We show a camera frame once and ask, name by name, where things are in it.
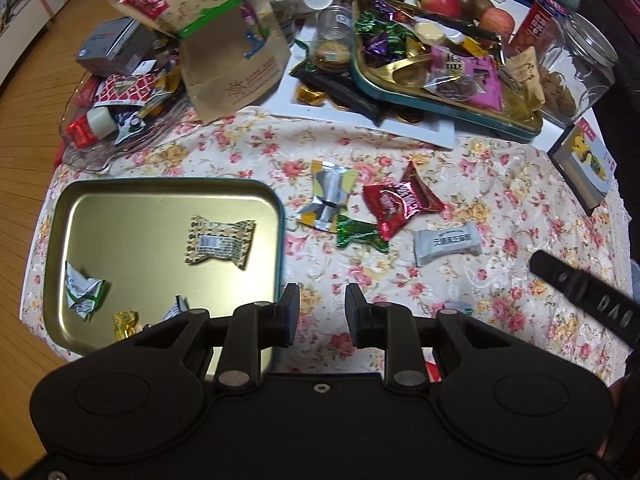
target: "book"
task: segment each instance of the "book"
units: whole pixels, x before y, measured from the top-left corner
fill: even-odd
[[[616,161],[585,119],[569,126],[548,152],[588,215],[604,200]]]

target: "gold tray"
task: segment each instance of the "gold tray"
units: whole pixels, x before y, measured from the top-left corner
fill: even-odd
[[[393,2],[391,0],[390,2],[399,9],[404,10],[404,12],[410,16],[420,16],[424,13],[418,7],[414,7],[409,4]],[[353,3],[354,23],[359,19],[360,13],[363,10],[368,10],[373,5],[374,0],[355,1]],[[364,61],[364,57],[362,55],[362,38],[357,33],[355,33],[355,41],[356,57],[354,62],[356,63],[358,70],[367,80],[382,89],[403,94],[409,98],[418,98],[421,100],[444,104],[452,108],[464,110],[470,114],[485,116],[504,124],[516,126],[517,128],[521,128],[533,134],[538,134],[542,129],[542,115],[540,112],[532,112],[527,107],[523,94],[513,91],[513,89],[509,88],[509,86],[507,86],[503,81],[500,81],[504,104],[501,112],[495,112],[485,108],[477,108],[463,102],[451,101],[422,88],[431,69],[431,54],[422,54],[420,56],[401,59],[380,68],[370,68]]]
[[[247,266],[210,258],[184,262],[191,218],[215,222],[255,220]],[[133,178],[85,180],[60,195],[49,238],[43,296],[44,325],[58,345],[80,355],[114,342],[115,312],[135,310],[141,325],[158,323],[174,304],[212,317],[229,316],[252,301],[280,293],[284,210],[276,194],[256,180]],[[65,262],[87,277],[107,281],[104,303],[83,321],[66,304]],[[220,357],[214,349],[207,375]],[[262,368],[271,349],[262,351]]]

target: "pink candy bag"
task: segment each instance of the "pink candy bag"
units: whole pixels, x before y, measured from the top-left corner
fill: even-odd
[[[493,58],[457,56],[439,46],[431,47],[431,55],[427,90],[452,101],[502,111],[502,88]]]

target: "gray box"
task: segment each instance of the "gray box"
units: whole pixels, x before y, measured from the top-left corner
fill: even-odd
[[[155,40],[152,30],[132,18],[103,22],[84,42],[76,61],[97,76],[131,75]]]

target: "brown paper bag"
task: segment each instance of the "brown paper bag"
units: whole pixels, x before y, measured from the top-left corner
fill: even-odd
[[[289,47],[268,0],[109,0],[180,38],[191,102],[209,123],[263,95],[282,76]]]

